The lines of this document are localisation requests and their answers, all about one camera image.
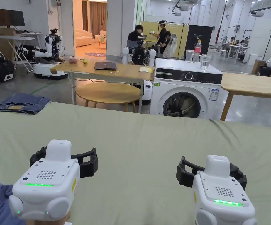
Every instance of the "energy label sticker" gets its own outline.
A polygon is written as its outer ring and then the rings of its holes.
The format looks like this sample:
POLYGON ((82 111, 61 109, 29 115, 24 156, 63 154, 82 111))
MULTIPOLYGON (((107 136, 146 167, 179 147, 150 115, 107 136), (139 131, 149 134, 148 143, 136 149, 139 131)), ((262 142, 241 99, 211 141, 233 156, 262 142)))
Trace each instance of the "energy label sticker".
POLYGON ((210 95, 210 101, 217 101, 219 95, 219 89, 212 89, 210 95))

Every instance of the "washing machine control panel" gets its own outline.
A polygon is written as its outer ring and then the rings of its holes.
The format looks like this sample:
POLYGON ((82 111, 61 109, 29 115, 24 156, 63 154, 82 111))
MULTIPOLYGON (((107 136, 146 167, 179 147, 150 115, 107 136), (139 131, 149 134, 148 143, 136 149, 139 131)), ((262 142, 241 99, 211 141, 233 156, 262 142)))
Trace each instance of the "washing machine control panel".
POLYGON ((207 84, 221 84, 222 76, 223 76, 222 74, 212 74, 196 71, 182 71, 164 68, 157 68, 155 75, 155 77, 157 78, 170 80, 183 80, 207 84))

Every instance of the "monitor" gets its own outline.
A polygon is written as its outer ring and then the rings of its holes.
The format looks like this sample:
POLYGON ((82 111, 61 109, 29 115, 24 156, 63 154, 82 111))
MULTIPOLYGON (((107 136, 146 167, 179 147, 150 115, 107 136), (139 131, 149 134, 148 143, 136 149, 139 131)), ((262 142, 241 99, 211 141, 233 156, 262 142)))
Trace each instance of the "monitor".
POLYGON ((0 9, 0 26, 25 26, 23 12, 0 9))

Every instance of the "notepad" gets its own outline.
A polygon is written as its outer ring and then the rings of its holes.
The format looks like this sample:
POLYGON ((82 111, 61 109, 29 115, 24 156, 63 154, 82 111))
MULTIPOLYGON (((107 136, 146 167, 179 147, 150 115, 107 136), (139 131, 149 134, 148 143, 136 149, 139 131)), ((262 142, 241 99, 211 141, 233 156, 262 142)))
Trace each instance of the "notepad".
POLYGON ((149 68, 149 67, 143 67, 141 66, 139 72, 147 72, 147 73, 152 73, 153 72, 153 68, 149 68))

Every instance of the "beige sofa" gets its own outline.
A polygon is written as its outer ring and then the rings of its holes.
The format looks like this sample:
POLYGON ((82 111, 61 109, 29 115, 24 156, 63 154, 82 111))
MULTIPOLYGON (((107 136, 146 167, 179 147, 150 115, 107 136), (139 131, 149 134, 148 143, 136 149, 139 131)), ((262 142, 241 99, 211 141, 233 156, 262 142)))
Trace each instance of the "beige sofa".
POLYGON ((95 35, 95 42, 98 43, 100 38, 105 38, 106 37, 106 31, 105 30, 100 30, 100 35, 95 35))
POLYGON ((75 41, 76 41, 76 47, 91 45, 91 43, 93 42, 93 34, 86 30, 76 29, 75 41))

